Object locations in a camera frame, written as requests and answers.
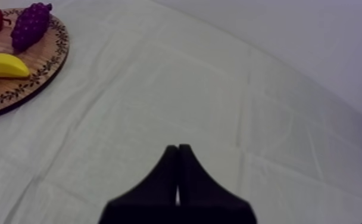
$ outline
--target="yellow banana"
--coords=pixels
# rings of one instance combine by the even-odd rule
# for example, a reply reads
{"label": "yellow banana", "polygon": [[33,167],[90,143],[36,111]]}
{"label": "yellow banana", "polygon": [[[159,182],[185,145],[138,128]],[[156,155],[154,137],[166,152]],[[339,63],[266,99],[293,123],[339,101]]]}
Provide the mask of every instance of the yellow banana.
{"label": "yellow banana", "polygon": [[25,78],[29,75],[27,66],[19,58],[0,53],[0,77]]}

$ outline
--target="round wooden board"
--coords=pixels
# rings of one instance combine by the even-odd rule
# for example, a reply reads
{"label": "round wooden board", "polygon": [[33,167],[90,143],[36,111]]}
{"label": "round wooden board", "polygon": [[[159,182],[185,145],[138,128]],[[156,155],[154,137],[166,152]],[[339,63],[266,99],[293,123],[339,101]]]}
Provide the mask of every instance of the round wooden board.
{"label": "round wooden board", "polygon": [[[0,53],[13,54],[10,34],[23,10],[3,10],[4,18],[12,23],[9,26],[5,22],[0,32]],[[52,15],[43,38],[27,51],[15,55],[28,66],[31,75],[27,79],[0,79],[0,114],[21,106],[46,87],[63,66],[69,47],[65,26]]]}

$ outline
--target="grape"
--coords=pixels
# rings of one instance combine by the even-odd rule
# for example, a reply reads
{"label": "grape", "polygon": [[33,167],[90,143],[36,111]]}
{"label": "grape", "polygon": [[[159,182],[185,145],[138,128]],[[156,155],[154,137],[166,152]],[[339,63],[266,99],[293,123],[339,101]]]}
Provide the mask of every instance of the grape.
{"label": "grape", "polygon": [[42,39],[49,27],[50,10],[52,4],[44,5],[39,2],[21,13],[10,34],[15,51],[23,52]]}

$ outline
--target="tablecloth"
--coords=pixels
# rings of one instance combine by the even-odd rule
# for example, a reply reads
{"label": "tablecloth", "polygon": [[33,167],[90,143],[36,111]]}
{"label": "tablecloth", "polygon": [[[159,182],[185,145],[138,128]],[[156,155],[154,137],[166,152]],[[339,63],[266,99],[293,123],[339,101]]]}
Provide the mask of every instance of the tablecloth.
{"label": "tablecloth", "polygon": [[0,116],[0,224],[97,223],[181,143],[259,223],[362,223],[362,116],[339,98],[149,0],[50,3],[70,53],[44,91]]}

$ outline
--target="white wall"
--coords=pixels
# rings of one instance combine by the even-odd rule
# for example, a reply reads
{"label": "white wall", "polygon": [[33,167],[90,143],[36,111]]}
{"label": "white wall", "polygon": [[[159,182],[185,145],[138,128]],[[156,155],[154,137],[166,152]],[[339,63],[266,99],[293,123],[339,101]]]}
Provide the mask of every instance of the white wall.
{"label": "white wall", "polygon": [[362,0],[155,0],[253,43],[362,113]]}

